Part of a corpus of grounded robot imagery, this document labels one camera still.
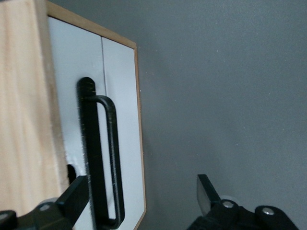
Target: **cabinet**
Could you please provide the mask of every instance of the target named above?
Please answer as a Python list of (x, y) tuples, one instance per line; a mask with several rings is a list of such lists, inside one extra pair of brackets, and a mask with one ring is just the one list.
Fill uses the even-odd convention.
[[(0, 104), (6, 108), (0, 112), (0, 131), (6, 133), (1, 135), (0, 173), (8, 174), (0, 180), (1, 209), (21, 215), (59, 196), (67, 187), (66, 164), (77, 175), (86, 174), (76, 84), (90, 77), (97, 94), (111, 98), (117, 110), (125, 205), (119, 229), (137, 228), (146, 206), (135, 43), (43, 0), (1, 3), (0, 27), (6, 35), (0, 38)], [(102, 107), (98, 116), (108, 210), (114, 218)], [(93, 229), (91, 220), (88, 204), (76, 230)]]

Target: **wooden frame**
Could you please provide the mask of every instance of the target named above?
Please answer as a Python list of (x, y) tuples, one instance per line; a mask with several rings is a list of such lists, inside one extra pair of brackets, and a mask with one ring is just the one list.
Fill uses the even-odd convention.
[[(16, 210), (19, 216), (68, 186), (48, 16), (134, 49), (140, 101), (133, 41), (45, 0), (1, 2), (0, 34), (5, 36), (0, 37), (0, 207)], [(140, 104), (138, 110), (145, 192)], [(139, 223), (146, 212), (145, 199), (144, 206)]]

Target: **gray surface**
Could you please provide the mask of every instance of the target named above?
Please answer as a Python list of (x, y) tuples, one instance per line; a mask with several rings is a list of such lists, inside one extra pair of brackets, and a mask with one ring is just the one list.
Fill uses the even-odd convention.
[(307, 2), (53, 0), (138, 44), (147, 214), (201, 214), (196, 175), (307, 228)]

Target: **black hole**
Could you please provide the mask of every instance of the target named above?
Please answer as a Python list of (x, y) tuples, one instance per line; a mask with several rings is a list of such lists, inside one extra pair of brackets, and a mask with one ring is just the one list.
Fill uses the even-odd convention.
[(71, 184), (77, 177), (76, 171), (75, 171), (75, 168), (71, 164), (67, 165), (67, 169), (68, 169), (69, 184)]

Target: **black handle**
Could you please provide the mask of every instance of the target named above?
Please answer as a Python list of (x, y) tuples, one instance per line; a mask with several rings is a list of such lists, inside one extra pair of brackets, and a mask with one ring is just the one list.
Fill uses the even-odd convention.
[[(81, 112), (83, 140), (86, 147), (86, 161), (91, 186), (92, 206), (96, 228), (98, 230), (117, 229), (125, 217), (121, 169), (118, 147), (118, 129), (115, 105), (107, 96), (98, 96), (95, 83), (91, 78), (82, 78), (78, 82), (78, 94)], [(106, 186), (102, 164), (101, 143), (97, 105), (100, 103), (106, 111), (108, 146), (115, 203), (115, 219), (108, 217)]]

